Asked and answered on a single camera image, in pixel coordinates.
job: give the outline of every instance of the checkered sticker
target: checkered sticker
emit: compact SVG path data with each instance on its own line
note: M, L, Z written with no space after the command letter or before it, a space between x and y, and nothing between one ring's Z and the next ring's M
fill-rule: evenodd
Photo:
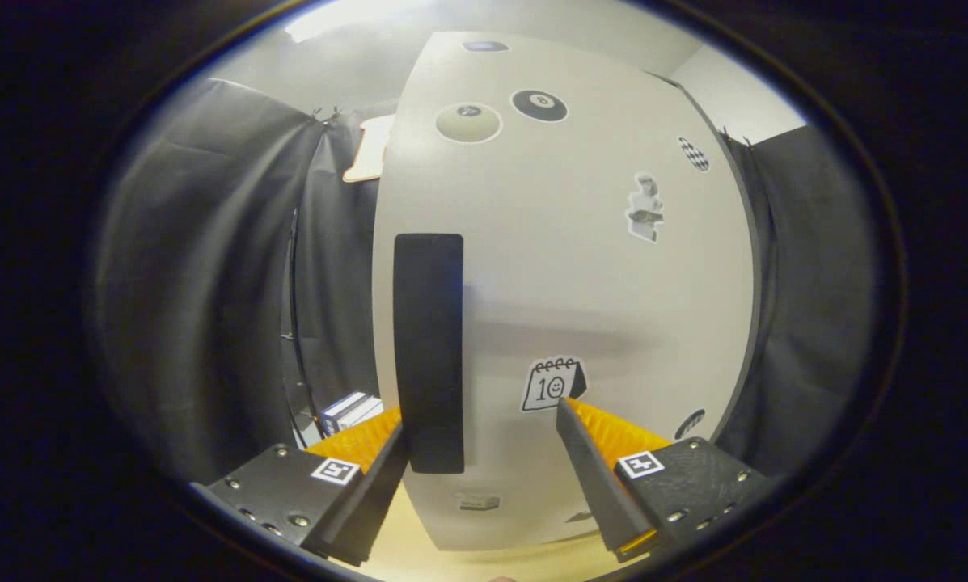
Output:
M624 472L627 472L628 477L631 479L642 478L642 476L664 470L664 465L648 450L643 453L629 454L627 457L621 457L617 459L617 463L620 463Z
M359 465L340 461L339 459L326 459L322 464L311 473L312 478L327 480L336 485L347 485L354 479L354 473L361 471Z
M684 137L678 137L678 144L681 146L681 151L684 152L684 156L688 158L688 162L695 166L700 172L706 172L710 169L710 161L706 159L706 154L694 145L690 141L684 139Z

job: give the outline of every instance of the sticker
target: sticker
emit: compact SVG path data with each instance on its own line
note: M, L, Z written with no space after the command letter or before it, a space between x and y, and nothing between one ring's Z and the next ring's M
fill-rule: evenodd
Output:
M344 172L345 182L376 180L383 173L383 154L391 139L394 119L394 115L384 115L361 123L361 144L358 144L354 163Z
M583 521L587 519L591 519L591 512L579 512L575 513L572 518L566 520L566 523L573 523L575 521Z
M533 361L527 371L521 412L555 408L563 397L580 398L588 390L584 362L572 355Z
M628 210L624 213L628 218L628 234L655 244L657 225L664 224L664 202L660 200L653 174L636 173L635 184L638 184L638 191L628 194Z
M462 48L472 53L494 53L507 51L507 45L498 43L497 40L473 40L470 43L462 43Z
M559 97L536 89L513 93L513 107L531 119L546 123L562 121L569 113Z
M678 137L678 144L681 146L681 151L684 152L684 156L688 158L688 162L695 166L700 172L706 172L710 169L710 161L706 159L706 154L703 154L702 150L691 144L690 141L684 139L684 137Z
M664 470L664 464L657 460L648 450L643 453L629 454L627 457L617 459L617 463L623 467L631 479L643 478L654 472Z
M494 139L501 130L498 111L483 103L455 103L437 114L437 130L446 139L472 144Z
M311 473L312 478L327 480L336 485L347 485L354 479L354 473L361 470L361 465L348 463L339 459L326 459Z
M455 497L458 497L460 512L491 512L501 506L500 495L460 493Z
M688 431L693 430L695 425L703 419L703 416L706 416L706 410L703 410L702 408L691 413L687 419L684 420L684 423L681 423L681 426L678 427L677 432L674 434L674 439L677 440L683 437Z

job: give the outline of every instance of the black rectangular object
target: black rectangular object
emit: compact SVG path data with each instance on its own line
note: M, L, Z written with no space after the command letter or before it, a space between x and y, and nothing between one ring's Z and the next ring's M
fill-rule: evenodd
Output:
M365 478L359 480L324 527L316 528L315 536L305 546L324 553L351 566L361 566L369 559L373 542L383 527L383 519L391 508L398 483L408 466L408 449L404 427L398 424L387 443L380 449Z
M394 358L409 463L465 471L462 434L462 236L394 241Z
M661 469L636 478L623 463L614 470L668 542L681 544L716 531L767 483L763 475L701 438L650 453Z
M207 487L246 516L279 537L302 545L316 527L336 512L361 480L361 471L344 474L344 485L314 478L331 459L286 445L274 445L247 464ZM303 518L306 525L299 525Z
M565 399L559 400L555 427L566 446L573 472L577 473L577 482L584 492L591 516L598 523L598 532L606 549L621 563L653 549L658 536L628 552L620 552L620 548L653 529L653 524L617 482L584 423Z

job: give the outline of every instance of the black curtain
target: black curtain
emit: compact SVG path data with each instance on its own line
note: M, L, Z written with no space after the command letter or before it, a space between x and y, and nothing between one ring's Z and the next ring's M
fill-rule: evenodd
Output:
M798 468L845 410L880 266L864 189L819 130L725 141L753 207L764 295L750 372L716 444L775 475Z
M296 316L303 368L323 410L354 391L379 395L372 327L372 243L379 180L343 173L361 144L362 121L396 101L345 113L322 139L298 214Z
M174 478L213 482L293 441L281 275L323 132L305 113L209 80L163 106L121 159L92 323L109 400Z

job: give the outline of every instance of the label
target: label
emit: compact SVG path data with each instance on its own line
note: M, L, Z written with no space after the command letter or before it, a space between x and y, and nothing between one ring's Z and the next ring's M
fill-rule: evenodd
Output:
M577 512L577 513L574 513L571 518L566 520L566 523L573 523L576 521L583 521L588 519L591 519L591 512Z
M621 457L617 459L617 463L620 463L624 472L627 472L628 477L631 479L638 479L641 476L651 475L654 472L664 470L664 465L648 450L643 453L629 454L627 457Z
M635 184L638 189L628 194L628 210L624 213L628 219L628 234L655 244L657 226L664 224L664 202L660 199L653 174L636 173Z
M459 500L460 512L491 512L501 506L500 495L460 493L456 497Z
M572 355L556 355L531 362L520 412L555 408L563 397L580 398L588 390L584 362Z
M354 473L361 471L361 465L348 463L339 459L326 459L311 473L313 479L325 480L335 485L347 485L354 479Z
M691 144L690 141L684 139L684 137L678 137L678 144L681 146L681 151L684 152L684 156L688 158L688 162L695 167L695 169L700 172L706 172L710 169L710 161L706 159L706 154L698 147Z

